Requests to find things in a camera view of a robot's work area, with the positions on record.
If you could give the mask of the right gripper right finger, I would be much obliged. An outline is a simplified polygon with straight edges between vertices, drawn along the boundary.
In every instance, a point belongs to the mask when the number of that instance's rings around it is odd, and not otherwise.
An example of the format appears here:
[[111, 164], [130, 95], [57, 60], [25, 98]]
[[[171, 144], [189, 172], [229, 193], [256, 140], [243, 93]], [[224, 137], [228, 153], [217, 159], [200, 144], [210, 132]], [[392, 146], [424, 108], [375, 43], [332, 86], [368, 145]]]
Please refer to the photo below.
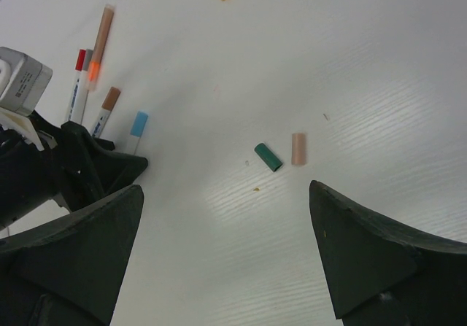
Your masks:
[[466, 324], [466, 244], [367, 209], [318, 181], [309, 186], [309, 210], [344, 325]]

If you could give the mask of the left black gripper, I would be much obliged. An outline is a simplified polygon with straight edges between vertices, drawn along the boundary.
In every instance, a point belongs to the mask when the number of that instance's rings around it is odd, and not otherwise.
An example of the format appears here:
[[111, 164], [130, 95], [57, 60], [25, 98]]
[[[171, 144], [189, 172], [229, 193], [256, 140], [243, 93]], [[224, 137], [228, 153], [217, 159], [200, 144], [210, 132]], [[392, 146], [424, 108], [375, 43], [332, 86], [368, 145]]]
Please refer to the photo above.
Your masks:
[[131, 185], [148, 160], [115, 150], [79, 124], [57, 127], [37, 112], [30, 116], [44, 150], [14, 130], [1, 130], [1, 228], [48, 200], [70, 212]]

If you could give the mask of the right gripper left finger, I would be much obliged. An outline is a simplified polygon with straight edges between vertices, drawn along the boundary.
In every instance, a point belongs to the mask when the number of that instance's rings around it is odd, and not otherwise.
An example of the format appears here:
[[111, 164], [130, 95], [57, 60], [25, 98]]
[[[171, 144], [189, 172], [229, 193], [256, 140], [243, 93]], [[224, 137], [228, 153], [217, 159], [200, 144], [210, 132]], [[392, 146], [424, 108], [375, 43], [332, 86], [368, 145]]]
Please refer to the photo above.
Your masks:
[[139, 228], [131, 185], [1, 239], [2, 325], [109, 325]]

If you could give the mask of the brown capped marker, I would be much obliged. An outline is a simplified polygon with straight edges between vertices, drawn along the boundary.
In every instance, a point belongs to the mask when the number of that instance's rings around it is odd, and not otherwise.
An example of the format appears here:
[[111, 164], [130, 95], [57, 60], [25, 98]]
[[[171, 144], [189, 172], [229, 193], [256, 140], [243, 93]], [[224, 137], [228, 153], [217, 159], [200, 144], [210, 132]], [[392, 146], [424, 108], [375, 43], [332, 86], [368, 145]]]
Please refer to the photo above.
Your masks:
[[117, 103], [117, 100], [120, 97], [120, 94], [121, 94], [121, 90], [116, 87], [111, 87], [109, 89], [109, 92], [101, 105], [101, 110], [99, 112], [99, 115], [96, 118], [96, 121], [93, 124], [93, 127], [90, 129], [90, 134], [93, 138], [100, 137], [109, 119], [109, 116], [111, 115], [112, 110], [114, 109], [115, 104]]

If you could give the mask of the peach pen cap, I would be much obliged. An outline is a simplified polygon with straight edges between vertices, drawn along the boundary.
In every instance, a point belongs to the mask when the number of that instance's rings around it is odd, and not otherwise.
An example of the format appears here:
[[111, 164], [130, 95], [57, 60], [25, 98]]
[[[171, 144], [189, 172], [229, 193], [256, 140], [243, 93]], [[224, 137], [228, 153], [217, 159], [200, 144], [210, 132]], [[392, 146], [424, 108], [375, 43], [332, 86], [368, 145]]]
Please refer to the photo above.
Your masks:
[[294, 133], [292, 135], [291, 163], [294, 166], [306, 164], [306, 135], [304, 133]]

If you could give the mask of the green pen cap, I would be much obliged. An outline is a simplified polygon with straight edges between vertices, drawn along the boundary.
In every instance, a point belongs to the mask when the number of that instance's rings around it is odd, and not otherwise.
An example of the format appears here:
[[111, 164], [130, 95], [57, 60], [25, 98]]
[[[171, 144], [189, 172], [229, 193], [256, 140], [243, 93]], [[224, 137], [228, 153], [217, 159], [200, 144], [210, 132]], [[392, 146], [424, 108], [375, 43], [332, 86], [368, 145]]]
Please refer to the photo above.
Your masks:
[[256, 155], [268, 166], [268, 168], [275, 172], [280, 169], [283, 162], [274, 154], [274, 152], [264, 143], [258, 144], [254, 151]]

